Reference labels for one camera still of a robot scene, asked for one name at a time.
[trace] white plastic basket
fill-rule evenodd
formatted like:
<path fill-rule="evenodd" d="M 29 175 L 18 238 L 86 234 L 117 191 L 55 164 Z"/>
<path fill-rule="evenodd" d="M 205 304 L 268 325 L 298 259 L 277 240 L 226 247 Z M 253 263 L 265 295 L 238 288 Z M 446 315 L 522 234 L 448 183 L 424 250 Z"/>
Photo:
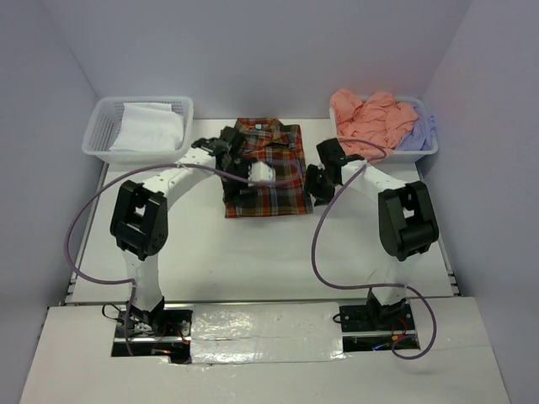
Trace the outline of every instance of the white plastic basket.
<path fill-rule="evenodd" d="M 171 104 L 172 111 L 184 116 L 184 139 L 176 151 L 110 151 L 120 131 L 124 103 Z M 193 141 L 193 100 L 189 97 L 108 97 L 98 101 L 83 138 L 83 152 L 109 164 L 153 164 L 176 162 Z"/>
<path fill-rule="evenodd" d="M 363 101 L 366 101 L 370 96 L 360 95 L 360 98 Z M 424 108 L 423 101 L 414 97 L 407 96 L 396 96 L 395 100 L 398 103 L 410 103 L 413 106 L 419 105 Z M 331 129 L 334 132 L 334 137 L 337 137 L 337 121 L 335 120 L 335 111 L 332 107 L 329 107 L 329 118 L 331 119 Z M 417 162 L 421 157 L 428 156 L 430 154 L 435 154 L 438 151 L 438 140 L 436 137 L 432 139 L 432 149 L 430 150 L 396 150 L 389 157 L 387 157 L 385 162 Z"/>

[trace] red wire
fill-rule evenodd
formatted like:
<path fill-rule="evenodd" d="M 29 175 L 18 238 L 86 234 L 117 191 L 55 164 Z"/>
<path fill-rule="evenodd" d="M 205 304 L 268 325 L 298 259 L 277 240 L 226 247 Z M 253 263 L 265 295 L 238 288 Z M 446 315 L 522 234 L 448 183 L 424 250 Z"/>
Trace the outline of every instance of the red wire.
<path fill-rule="evenodd" d="M 408 324 L 401 317 L 397 317 L 397 320 L 399 320 L 404 325 L 404 333 L 403 333 L 403 335 L 405 335 L 406 331 L 408 330 Z"/>
<path fill-rule="evenodd" d="M 167 322 L 168 324 L 170 324 L 171 326 L 174 327 L 174 324 L 172 322 Z M 189 341 L 187 341 L 184 337 L 184 334 L 181 332 L 181 330 L 179 329 L 179 326 L 176 326 L 176 331 L 178 331 L 178 336 L 180 338 L 182 338 L 182 343 L 184 343 L 185 345 L 189 345 Z"/>
<path fill-rule="evenodd" d="M 153 344 L 152 346 L 152 349 L 154 349 L 158 343 L 160 343 L 163 338 L 165 337 L 165 335 L 167 335 L 167 326 L 165 326 L 165 329 L 163 330 L 163 334 L 161 335 L 161 337 L 158 339 L 158 341 L 156 343 Z"/>

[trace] pink clothing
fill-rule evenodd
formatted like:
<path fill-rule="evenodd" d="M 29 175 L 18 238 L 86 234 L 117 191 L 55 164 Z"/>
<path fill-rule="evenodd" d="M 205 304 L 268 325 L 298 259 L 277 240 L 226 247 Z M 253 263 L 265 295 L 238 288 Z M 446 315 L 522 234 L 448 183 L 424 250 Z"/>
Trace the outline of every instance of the pink clothing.
<path fill-rule="evenodd" d="M 342 88 L 329 103 L 335 111 L 340 140 L 369 141 L 383 147 L 388 156 L 418 119 L 412 105 L 397 103 L 390 93 L 374 93 L 363 104 L 361 98 Z M 367 159 L 380 156 L 377 149 L 359 142 L 343 142 L 341 146 L 347 155 L 359 154 Z"/>

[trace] folded shirt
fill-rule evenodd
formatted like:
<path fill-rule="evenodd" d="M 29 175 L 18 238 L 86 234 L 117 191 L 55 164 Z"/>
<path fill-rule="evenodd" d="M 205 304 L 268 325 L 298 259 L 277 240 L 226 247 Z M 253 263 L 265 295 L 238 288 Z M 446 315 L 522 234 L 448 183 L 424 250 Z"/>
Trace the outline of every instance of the folded shirt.
<path fill-rule="evenodd" d="M 225 202 L 225 217 L 311 213 L 311 197 L 304 189 L 307 168 L 300 126 L 283 125 L 270 118 L 241 118 L 236 121 L 234 128 L 246 138 L 243 147 L 245 157 L 253 157 L 270 165 L 275 170 L 276 181 L 297 179 L 279 187 L 259 187 L 255 189 L 256 192 L 246 190 L 241 204 Z"/>
<path fill-rule="evenodd" d="M 170 104 L 125 103 L 115 152 L 173 152 L 184 139 L 184 117 Z"/>

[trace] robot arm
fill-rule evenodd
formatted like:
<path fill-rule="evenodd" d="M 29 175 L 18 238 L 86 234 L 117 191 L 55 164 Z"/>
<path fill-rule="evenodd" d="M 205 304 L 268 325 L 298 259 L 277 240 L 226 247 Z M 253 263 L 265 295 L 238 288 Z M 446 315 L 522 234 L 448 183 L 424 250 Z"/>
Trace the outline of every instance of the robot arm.
<path fill-rule="evenodd" d="M 168 210 L 196 184 L 213 175 L 211 170 L 186 164 L 217 168 L 250 181 L 272 182 L 274 170 L 263 162 L 242 156 L 244 137 L 225 128 L 219 139 L 200 139 L 178 162 L 143 183 L 125 181 L 119 190 L 110 232 L 122 250 L 127 274 L 136 281 L 131 315 L 158 329 L 164 308 L 159 287 L 157 256 L 168 238 Z M 223 179 L 225 200 L 240 200 L 246 183 Z"/>
<path fill-rule="evenodd" d="M 335 187 L 347 183 L 358 171 L 349 187 L 364 194 L 378 206 L 380 242 L 394 259 L 388 267 L 380 267 L 378 283 L 408 284 L 419 261 L 439 237 L 438 225 L 430 202 L 429 191 L 420 181 L 405 183 L 378 170 L 358 155 L 346 156 L 337 139 L 317 146 L 321 167 L 307 169 L 307 191 L 315 197 L 315 205 L 325 205 L 335 194 Z M 404 288 L 375 288 L 369 298 L 375 300 L 377 316 L 398 308 L 405 297 Z"/>

